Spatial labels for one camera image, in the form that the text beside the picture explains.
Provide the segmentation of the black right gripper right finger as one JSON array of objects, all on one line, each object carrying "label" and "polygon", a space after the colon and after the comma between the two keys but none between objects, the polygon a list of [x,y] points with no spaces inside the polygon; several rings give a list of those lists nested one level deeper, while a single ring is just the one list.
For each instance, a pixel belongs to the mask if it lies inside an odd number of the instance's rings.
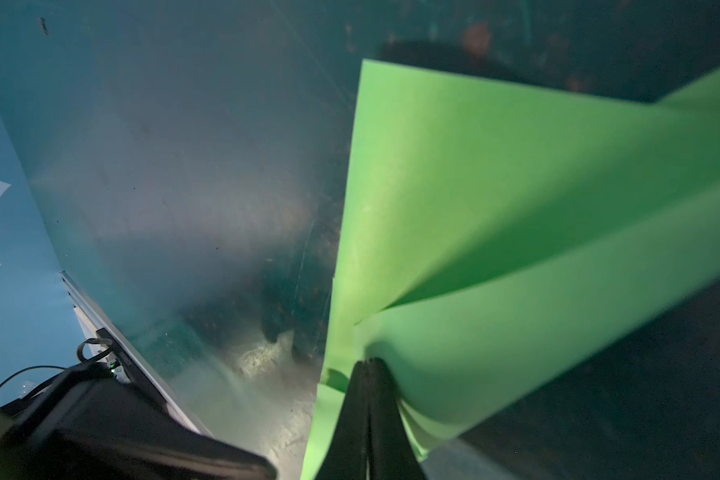
[{"label": "black right gripper right finger", "polygon": [[370,478],[379,480],[425,480],[426,475],[409,442],[397,388],[386,363],[370,359]]}]

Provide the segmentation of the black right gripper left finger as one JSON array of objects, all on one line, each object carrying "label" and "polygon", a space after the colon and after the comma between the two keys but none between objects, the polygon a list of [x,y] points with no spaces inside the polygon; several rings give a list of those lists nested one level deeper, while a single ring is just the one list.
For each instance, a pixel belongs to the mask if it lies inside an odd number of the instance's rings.
[{"label": "black right gripper left finger", "polygon": [[357,362],[345,393],[333,437],[317,480],[363,480],[368,474],[368,367]]}]

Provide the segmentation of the green square paper sheet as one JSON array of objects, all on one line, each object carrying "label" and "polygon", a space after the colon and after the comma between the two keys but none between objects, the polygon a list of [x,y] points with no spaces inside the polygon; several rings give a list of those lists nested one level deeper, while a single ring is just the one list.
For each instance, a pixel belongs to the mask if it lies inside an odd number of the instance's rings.
[{"label": "green square paper sheet", "polygon": [[367,60],[302,477],[378,357],[422,459],[720,278],[720,68],[651,104]]}]

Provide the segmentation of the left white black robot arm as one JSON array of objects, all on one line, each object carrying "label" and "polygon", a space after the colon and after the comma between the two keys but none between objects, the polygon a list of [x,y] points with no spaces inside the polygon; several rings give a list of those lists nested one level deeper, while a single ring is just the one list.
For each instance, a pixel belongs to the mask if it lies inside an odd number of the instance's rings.
[{"label": "left white black robot arm", "polygon": [[100,364],[0,408],[0,479],[274,479],[264,457],[196,433]]}]

